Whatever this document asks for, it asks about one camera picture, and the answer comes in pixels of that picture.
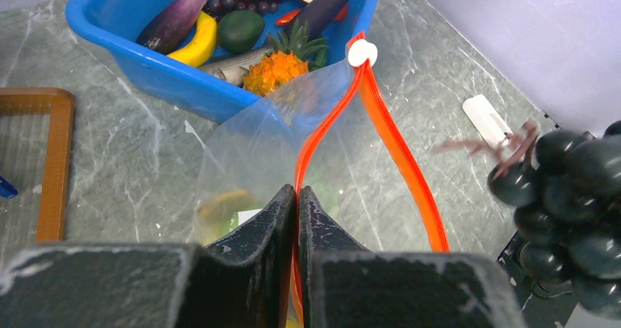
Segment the wooden frame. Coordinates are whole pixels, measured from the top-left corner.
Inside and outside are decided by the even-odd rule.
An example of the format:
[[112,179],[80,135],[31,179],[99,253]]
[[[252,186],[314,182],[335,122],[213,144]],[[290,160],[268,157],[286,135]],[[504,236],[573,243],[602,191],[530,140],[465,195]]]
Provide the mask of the wooden frame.
[[0,115],[50,115],[36,242],[64,237],[75,97],[57,88],[0,89]]

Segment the blue bin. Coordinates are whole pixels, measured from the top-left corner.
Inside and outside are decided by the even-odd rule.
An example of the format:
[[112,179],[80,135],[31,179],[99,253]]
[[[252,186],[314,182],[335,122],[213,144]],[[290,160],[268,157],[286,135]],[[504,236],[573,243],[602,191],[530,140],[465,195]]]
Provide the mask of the blue bin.
[[[225,81],[136,44],[141,30],[173,0],[69,0],[67,23],[80,37],[102,46],[131,83],[147,94],[222,123],[259,98]],[[346,43],[371,24],[378,0],[350,0],[347,18],[326,29],[331,49],[328,64],[345,57]],[[266,29],[256,47],[278,27],[282,15],[304,7],[299,0],[281,4],[265,16]],[[226,54],[217,48],[214,56]]]

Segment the avocado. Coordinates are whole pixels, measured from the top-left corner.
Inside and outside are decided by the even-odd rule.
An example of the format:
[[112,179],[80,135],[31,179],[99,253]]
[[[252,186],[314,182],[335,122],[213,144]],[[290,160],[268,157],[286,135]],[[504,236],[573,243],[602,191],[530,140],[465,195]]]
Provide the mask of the avocado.
[[230,53],[246,53],[256,44],[264,29],[265,20],[258,13],[233,11],[217,24],[217,44]]

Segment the orange pineapple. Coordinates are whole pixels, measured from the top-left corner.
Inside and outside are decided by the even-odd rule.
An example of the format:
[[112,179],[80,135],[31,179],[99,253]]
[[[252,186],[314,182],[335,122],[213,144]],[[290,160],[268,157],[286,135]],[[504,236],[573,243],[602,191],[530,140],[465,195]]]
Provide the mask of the orange pineapple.
[[274,52],[250,66],[250,72],[244,77],[244,89],[261,97],[298,75],[308,73],[308,59],[326,47],[321,38],[309,42],[307,26],[300,26],[297,21],[290,37],[279,31],[278,39],[271,34],[267,39],[273,44]]

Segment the ziplock bag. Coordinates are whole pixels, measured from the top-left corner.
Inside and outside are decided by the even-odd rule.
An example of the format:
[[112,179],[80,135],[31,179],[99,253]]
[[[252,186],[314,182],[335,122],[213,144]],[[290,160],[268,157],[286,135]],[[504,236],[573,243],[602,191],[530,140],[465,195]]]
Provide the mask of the ziplock bag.
[[[198,178],[199,242],[226,235],[292,184],[296,192],[311,186],[324,210],[370,250],[449,251],[434,197],[365,59],[369,46],[359,34],[347,51],[362,65],[344,59],[301,75],[213,132]],[[404,244],[412,233],[422,241]],[[297,246],[289,317],[303,322]]]

